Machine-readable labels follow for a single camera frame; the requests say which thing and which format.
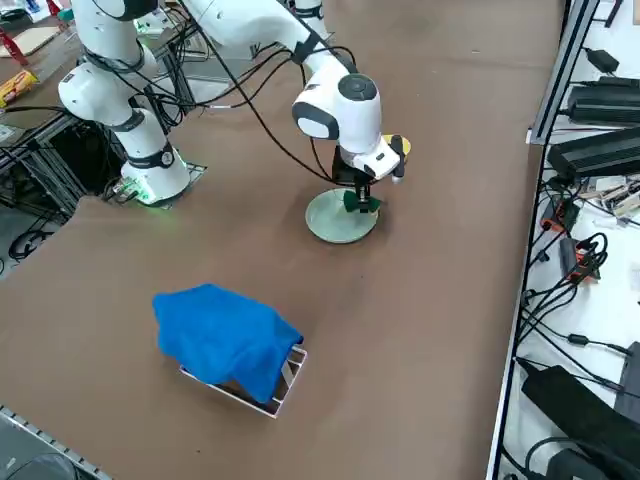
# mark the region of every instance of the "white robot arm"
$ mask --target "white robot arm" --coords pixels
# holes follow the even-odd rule
[[[296,63],[312,71],[292,109],[303,133],[335,140],[344,162],[372,179],[383,178],[399,166],[399,155],[380,132],[380,95],[375,84],[324,41],[328,34],[320,0],[297,0],[296,12],[302,18],[277,0],[184,0],[184,5],[217,43],[247,46],[275,41],[292,52]],[[60,83],[63,103],[75,115],[104,124],[118,137],[129,157],[123,177],[144,192],[139,198],[143,203],[176,196],[189,182],[184,162],[155,116],[128,103],[135,93],[131,86],[141,89],[147,83],[136,72],[152,78],[157,70],[151,52],[137,42],[131,20],[153,11],[157,0],[75,0],[72,6],[89,62]]]

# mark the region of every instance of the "power adapter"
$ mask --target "power adapter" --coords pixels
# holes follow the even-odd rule
[[[589,63],[600,70],[602,73],[613,73],[618,69],[620,62],[613,58],[606,50],[591,50],[583,47],[587,52],[587,60]]]

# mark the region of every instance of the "yellow object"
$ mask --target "yellow object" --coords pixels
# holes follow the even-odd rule
[[[391,143],[391,137],[393,137],[393,135],[383,135],[382,138],[384,138],[384,141],[387,143]],[[409,160],[409,152],[411,151],[411,142],[409,140],[407,140],[405,137],[402,137],[402,150],[404,151],[404,163],[407,163],[407,160]]]
[[[0,108],[4,108],[13,101],[21,93],[31,90],[31,87],[37,82],[36,77],[22,70],[20,73],[10,78],[0,86]]]

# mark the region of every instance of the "blue cloth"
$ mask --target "blue cloth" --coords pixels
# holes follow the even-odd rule
[[[302,336],[271,307],[207,284],[153,298],[158,347],[204,383],[235,380],[267,403]]]

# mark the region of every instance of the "round plate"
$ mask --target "round plate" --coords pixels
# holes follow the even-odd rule
[[[336,188],[311,200],[305,218],[309,230],[329,243],[357,242],[367,235],[378,220],[378,212],[347,212],[342,198],[348,189]]]

